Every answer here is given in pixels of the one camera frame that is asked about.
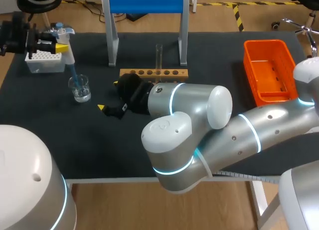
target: yellow black hazard tape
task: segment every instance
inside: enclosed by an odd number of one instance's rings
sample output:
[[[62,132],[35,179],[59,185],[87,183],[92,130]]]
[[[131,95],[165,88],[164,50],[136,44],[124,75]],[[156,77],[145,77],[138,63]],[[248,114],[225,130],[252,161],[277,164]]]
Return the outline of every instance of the yellow black hazard tape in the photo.
[[[94,5],[101,5],[101,3],[96,2],[79,2],[74,0],[63,0],[62,3],[80,3],[80,4],[94,4]],[[197,6],[230,6],[233,5],[298,5],[300,2],[202,2],[198,3]]]
[[[236,22],[237,22],[237,26],[238,26],[239,31],[240,32],[245,31],[243,22],[240,18],[240,15],[239,15],[238,5],[233,4],[233,11],[235,14],[235,18],[236,18]]]
[[[202,2],[198,3],[197,6],[230,6],[233,5],[298,5],[300,2]]]

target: glowing blue light ring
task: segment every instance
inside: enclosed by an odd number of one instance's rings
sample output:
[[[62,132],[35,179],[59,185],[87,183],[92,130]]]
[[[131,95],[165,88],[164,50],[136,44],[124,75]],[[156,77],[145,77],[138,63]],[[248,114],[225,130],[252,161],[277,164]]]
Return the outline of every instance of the glowing blue light ring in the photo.
[[[248,124],[248,126],[251,128],[251,130],[252,130],[252,132],[253,132],[253,134],[254,134],[254,136],[255,136],[255,139],[256,139],[256,141],[257,141],[257,146],[258,146],[257,153],[259,153],[259,152],[261,151],[261,143],[260,143],[260,139],[259,139],[259,137],[258,137],[258,134],[257,134],[255,128],[253,127],[253,125],[251,124],[251,122],[250,122],[244,115],[239,114],[239,116],[242,117],[242,118],[246,121],[246,123]]]
[[[172,91],[171,93],[171,96],[170,96],[170,99],[169,99],[169,113],[172,115],[173,114],[173,110],[172,110],[172,105],[173,105],[173,97],[174,97],[174,94],[176,92],[176,90],[185,83],[179,83]]]
[[[54,230],[55,227],[58,225],[58,223],[60,222],[61,218],[62,218],[62,215],[64,213],[64,210],[65,210],[65,206],[66,206],[66,198],[67,198],[67,190],[66,190],[66,182],[63,178],[63,182],[64,182],[64,191],[65,191],[65,197],[64,197],[64,203],[63,203],[63,207],[62,207],[62,210],[61,210],[61,213],[58,217],[58,219],[56,220],[55,224],[52,226],[52,228],[50,230]]]
[[[305,105],[305,106],[311,106],[311,107],[313,107],[313,106],[315,105],[314,102],[304,102],[304,101],[300,100],[299,98],[298,98],[298,101],[299,101],[301,104]]]
[[[176,171],[173,171],[173,172],[160,172],[157,169],[155,169],[154,167],[153,167],[153,169],[155,170],[155,172],[157,172],[159,174],[163,174],[163,175],[177,174],[177,173],[183,171],[184,169],[186,169],[193,162],[193,159],[194,159],[194,155],[191,157],[190,161],[184,167],[182,167],[181,169],[178,169]]]

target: blue padded bar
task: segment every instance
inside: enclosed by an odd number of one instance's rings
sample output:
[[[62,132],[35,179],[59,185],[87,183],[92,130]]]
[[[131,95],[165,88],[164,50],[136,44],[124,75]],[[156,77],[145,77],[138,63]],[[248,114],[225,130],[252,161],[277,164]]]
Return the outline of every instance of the blue padded bar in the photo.
[[[111,13],[183,13],[183,0],[110,0]]]

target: orange plastic basket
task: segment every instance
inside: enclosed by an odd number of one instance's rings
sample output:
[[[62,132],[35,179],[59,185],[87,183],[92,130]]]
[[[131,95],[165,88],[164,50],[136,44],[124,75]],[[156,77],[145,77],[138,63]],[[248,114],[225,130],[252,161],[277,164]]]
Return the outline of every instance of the orange plastic basket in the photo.
[[[283,41],[249,40],[244,49],[244,66],[257,106],[298,97],[295,62]]]

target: black table mat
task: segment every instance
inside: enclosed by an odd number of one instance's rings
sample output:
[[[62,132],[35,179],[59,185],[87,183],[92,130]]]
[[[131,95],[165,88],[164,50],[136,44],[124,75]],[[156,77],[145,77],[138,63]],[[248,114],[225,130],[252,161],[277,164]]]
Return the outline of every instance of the black table mat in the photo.
[[[67,179],[154,177],[141,143],[149,116],[128,112],[122,120],[104,116],[97,104],[116,105],[113,82],[120,68],[154,68],[155,45],[163,44],[163,68],[179,66],[177,34],[122,33],[116,67],[108,67],[104,33],[71,37],[78,74],[89,78],[92,98],[76,104],[67,87],[70,73],[31,74],[16,55],[0,89],[0,124],[24,127],[49,148]],[[296,63],[305,59],[294,33],[190,33],[187,82],[222,85],[233,97],[233,116],[253,108],[243,66],[249,39],[284,40]],[[319,159],[318,134],[299,136],[225,168],[250,175],[280,175]]]

